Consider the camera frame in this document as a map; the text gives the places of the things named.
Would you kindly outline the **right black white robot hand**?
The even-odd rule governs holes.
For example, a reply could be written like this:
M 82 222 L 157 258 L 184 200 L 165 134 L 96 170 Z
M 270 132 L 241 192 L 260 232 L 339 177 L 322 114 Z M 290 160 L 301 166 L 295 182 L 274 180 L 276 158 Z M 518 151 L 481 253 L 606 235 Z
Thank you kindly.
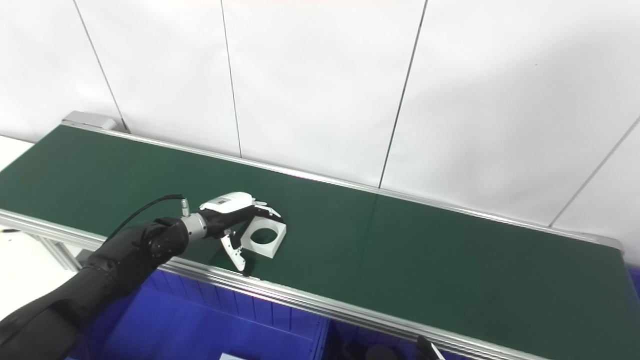
M 445 360 L 441 351 L 423 335 L 417 337 L 415 358 L 416 360 Z

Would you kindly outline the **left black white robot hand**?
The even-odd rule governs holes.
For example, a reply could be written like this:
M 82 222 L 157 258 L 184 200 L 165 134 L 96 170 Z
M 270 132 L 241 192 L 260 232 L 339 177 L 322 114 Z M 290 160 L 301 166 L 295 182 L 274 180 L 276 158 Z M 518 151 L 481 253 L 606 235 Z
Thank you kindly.
M 210 199 L 199 206 L 198 213 L 206 223 L 208 235 L 221 242 L 235 268 L 246 277 L 253 269 L 247 253 L 272 259 L 287 232 L 284 219 L 274 208 L 245 192 Z M 275 238 L 265 244 L 258 243 L 253 235 L 261 230 L 272 231 Z

